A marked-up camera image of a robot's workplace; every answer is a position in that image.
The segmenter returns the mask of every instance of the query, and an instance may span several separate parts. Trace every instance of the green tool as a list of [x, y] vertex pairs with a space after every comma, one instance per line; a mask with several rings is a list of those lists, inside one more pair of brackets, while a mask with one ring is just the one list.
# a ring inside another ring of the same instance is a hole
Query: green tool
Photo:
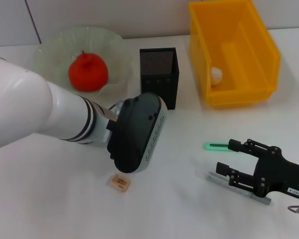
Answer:
[[230, 149], [228, 149], [228, 143], [219, 142], [207, 142], [205, 143], [205, 149], [214, 151], [231, 151]]

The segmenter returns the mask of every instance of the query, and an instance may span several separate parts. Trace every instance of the mesh container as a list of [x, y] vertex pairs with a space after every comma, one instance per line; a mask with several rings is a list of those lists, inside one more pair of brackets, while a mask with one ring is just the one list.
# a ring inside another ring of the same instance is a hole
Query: mesh container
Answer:
[[176, 49], [140, 49], [140, 60], [142, 93], [157, 94], [174, 110], [179, 76]]

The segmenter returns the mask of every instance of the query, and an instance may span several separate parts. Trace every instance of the small label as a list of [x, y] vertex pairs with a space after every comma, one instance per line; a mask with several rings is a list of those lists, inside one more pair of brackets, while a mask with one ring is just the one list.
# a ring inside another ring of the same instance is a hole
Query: small label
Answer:
[[295, 194], [297, 196], [299, 196], [299, 191], [293, 188], [288, 188], [287, 192]]

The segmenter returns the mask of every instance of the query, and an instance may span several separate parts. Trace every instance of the small wooden block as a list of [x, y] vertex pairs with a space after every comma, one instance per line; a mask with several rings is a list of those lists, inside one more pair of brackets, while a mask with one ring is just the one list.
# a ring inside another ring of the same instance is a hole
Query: small wooden block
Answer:
[[114, 174], [114, 176], [111, 180], [111, 185], [123, 192], [125, 192], [127, 190], [130, 183], [131, 182], [129, 179], [123, 177], [122, 175], [120, 175], [118, 173]]

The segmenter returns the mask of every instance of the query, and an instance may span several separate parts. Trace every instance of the yellow plastic bin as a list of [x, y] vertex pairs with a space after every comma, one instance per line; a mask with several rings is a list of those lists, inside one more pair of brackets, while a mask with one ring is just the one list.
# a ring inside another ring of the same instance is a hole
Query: yellow plastic bin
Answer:
[[[190, 2], [190, 52], [212, 106], [263, 101], [277, 89], [280, 53], [251, 0]], [[211, 85], [211, 68], [222, 81]]]

